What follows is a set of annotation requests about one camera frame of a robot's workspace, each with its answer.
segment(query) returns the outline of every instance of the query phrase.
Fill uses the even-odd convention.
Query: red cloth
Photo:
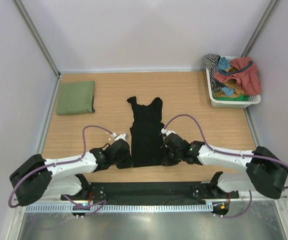
[[[238,57],[230,61],[232,67],[238,70],[247,67],[250,63],[250,57]],[[214,79],[221,83],[225,83],[230,79],[236,79],[236,86],[241,88],[248,95],[257,95],[261,93],[261,87],[257,76],[258,68],[255,63],[241,72],[230,73],[230,75],[223,75],[219,71],[215,73]]]

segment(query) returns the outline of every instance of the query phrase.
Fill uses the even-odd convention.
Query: black and white striped cloth
[[[217,55],[217,54],[208,54],[204,56],[202,59],[205,67],[209,71],[209,79],[210,79],[210,86],[212,89],[212,93],[219,92],[223,87],[217,81],[214,80],[214,75],[216,73],[219,59],[220,59],[220,55]]]

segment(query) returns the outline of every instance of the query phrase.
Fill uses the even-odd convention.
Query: white wall
[[[55,75],[11,0],[0,0],[0,239],[13,211],[9,176],[36,152]]]
[[[23,0],[60,71],[191,70],[241,55],[269,0]]]
[[[261,103],[250,109],[256,131],[261,144],[288,163],[288,1],[278,5],[250,56],[263,90]]]

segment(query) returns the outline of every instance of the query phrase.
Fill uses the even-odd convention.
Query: laundry basket
[[[233,60],[234,58],[238,58],[237,56],[225,56],[229,61]],[[210,102],[213,107],[216,108],[236,108],[236,109],[244,109],[252,104],[258,104],[260,102],[260,95],[251,95],[248,98],[248,101],[218,101],[213,98],[212,88],[210,86],[210,79],[209,79],[209,71],[206,69],[207,75],[207,84],[208,84],[208,92],[210,97]]]

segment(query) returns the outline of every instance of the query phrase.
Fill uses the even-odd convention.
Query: wooden tabletop
[[[62,83],[95,81],[95,113],[56,115],[53,112],[44,158],[64,158],[83,152],[82,129],[100,125],[117,134],[128,133],[133,122],[131,106],[126,99],[137,96],[138,104],[150,104],[155,97],[163,100],[163,120],[166,124],[178,114],[191,114],[200,122],[207,141],[222,148],[253,150],[255,148],[243,109],[216,108],[210,104],[204,72],[142,72],[66,74]],[[187,118],[176,119],[168,127],[189,143],[201,141],[195,123]],[[87,148],[109,143],[110,135],[101,129],[88,129]],[[89,182],[185,182],[209,181],[215,172],[231,169],[219,166],[188,165],[148,166],[86,173]]]

